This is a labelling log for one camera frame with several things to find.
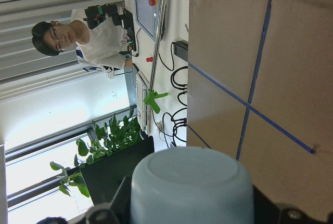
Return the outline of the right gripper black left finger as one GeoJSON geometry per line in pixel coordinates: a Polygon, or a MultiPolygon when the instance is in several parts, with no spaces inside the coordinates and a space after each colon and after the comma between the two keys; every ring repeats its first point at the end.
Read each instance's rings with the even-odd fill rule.
{"type": "Polygon", "coordinates": [[[101,203],[85,214],[85,223],[130,223],[132,177],[124,177],[110,203],[101,203]]]}

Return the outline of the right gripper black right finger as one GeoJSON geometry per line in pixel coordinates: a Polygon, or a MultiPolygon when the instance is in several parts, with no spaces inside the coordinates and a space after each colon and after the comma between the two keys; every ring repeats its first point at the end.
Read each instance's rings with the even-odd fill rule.
{"type": "Polygon", "coordinates": [[[253,186],[254,193],[254,223],[255,224],[320,224],[332,223],[332,212],[328,214],[326,221],[316,220],[305,212],[289,207],[280,209],[256,186],[253,186]]]}

